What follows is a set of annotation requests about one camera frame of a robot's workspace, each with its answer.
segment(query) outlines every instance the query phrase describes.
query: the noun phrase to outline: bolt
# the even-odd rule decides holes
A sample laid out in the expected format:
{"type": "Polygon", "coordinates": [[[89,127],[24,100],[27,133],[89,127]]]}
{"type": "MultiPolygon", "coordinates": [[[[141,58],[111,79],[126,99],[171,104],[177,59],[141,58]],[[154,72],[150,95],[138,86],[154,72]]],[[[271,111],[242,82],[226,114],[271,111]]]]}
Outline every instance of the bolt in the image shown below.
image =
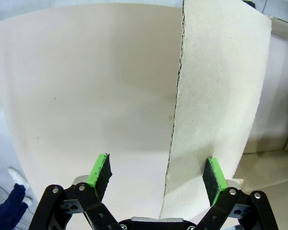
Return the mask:
{"type": "Polygon", "coordinates": [[[121,224],[120,226],[121,226],[122,229],[127,230],[127,226],[126,225],[121,224]]]}
{"type": "Polygon", "coordinates": [[[84,185],[79,186],[79,190],[80,190],[80,191],[83,191],[84,189],[85,189],[85,186],[84,186],[84,185]]]}
{"type": "Polygon", "coordinates": [[[254,194],[254,197],[255,197],[256,199],[260,199],[261,196],[260,196],[259,193],[255,193],[255,194],[254,194]]]}
{"type": "Polygon", "coordinates": [[[58,187],[54,187],[53,190],[52,190],[53,193],[57,193],[58,191],[59,191],[58,187]]]}
{"type": "Polygon", "coordinates": [[[235,189],[230,189],[229,193],[230,193],[231,195],[235,195],[235,194],[236,194],[236,190],[235,190],[235,189]]]}

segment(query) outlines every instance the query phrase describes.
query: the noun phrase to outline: screw hole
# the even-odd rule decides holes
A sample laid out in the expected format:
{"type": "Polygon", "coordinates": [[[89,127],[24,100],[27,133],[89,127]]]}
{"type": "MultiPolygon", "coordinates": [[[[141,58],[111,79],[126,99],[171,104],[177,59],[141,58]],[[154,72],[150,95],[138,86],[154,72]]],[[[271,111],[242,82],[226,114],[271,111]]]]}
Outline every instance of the screw hole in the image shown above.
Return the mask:
{"type": "Polygon", "coordinates": [[[235,210],[235,211],[234,211],[234,214],[235,214],[235,215],[240,215],[241,213],[242,213],[241,210],[235,210]]]}
{"type": "Polygon", "coordinates": [[[71,206],[71,210],[78,210],[78,206],[72,205],[72,206],[71,206]]]}

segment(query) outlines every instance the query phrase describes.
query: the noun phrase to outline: green foam pad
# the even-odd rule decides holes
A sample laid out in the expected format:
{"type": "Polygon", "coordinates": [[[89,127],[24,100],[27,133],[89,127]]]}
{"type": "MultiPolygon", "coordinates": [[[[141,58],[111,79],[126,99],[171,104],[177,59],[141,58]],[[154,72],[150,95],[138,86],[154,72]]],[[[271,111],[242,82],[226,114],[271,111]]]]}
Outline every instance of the green foam pad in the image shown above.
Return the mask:
{"type": "Polygon", "coordinates": [[[94,189],[100,201],[104,197],[109,179],[112,176],[109,158],[109,154],[100,154],[86,181],[94,189]]]}
{"type": "Polygon", "coordinates": [[[210,206],[213,206],[220,193],[228,187],[216,158],[207,158],[203,173],[203,181],[205,183],[210,206]]]}

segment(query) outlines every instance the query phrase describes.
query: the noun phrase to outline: white cardboard sheet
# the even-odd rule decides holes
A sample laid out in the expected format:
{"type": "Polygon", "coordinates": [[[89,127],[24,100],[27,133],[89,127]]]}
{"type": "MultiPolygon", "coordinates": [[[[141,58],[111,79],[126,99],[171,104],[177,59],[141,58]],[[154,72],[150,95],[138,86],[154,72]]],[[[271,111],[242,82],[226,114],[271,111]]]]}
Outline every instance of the white cardboard sheet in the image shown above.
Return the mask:
{"type": "Polygon", "coordinates": [[[205,159],[232,178],[262,90],[271,21],[240,0],[185,0],[181,68],[161,217],[191,219],[209,202],[205,159]]]}
{"type": "MultiPolygon", "coordinates": [[[[3,108],[38,199],[50,184],[68,188],[89,174],[107,152],[113,176],[103,202],[114,217],[159,216],[181,15],[170,7],[97,4],[0,22],[3,108]]],[[[89,227],[82,221],[70,229],[89,227]]]]}

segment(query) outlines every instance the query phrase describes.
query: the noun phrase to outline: floor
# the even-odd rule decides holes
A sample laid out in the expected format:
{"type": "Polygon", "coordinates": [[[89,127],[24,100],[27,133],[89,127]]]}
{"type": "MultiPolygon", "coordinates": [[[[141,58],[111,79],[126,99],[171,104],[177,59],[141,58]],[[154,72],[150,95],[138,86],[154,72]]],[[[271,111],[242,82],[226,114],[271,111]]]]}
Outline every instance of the floor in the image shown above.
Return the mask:
{"type": "MultiPolygon", "coordinates": [[[[41,9],[99,2],[145,2],[182,7],[182,0],[0,0],[0,21],[41,9]]],[[[254,2],[258,11],[288,21],[288,0],[255,0],[254,2]]],[[[13,181],[8,174],[9,167],[14,167],[24,175],[13,149],[0,101],[0,203],[6,199],[12,190],[13,181]]],[[[236,177],[245,179],[243,184],[244,191],[261,189],[266,192],[279,228],[288,229],[288,152],[244,155],[237,169],[236,177]]],[[[22,230],[28,229],[37,207],[37,199],[30,189],[27,191],[27,195],[33,199],[33,204],[17,226],[18,229],[22,230]]]]}

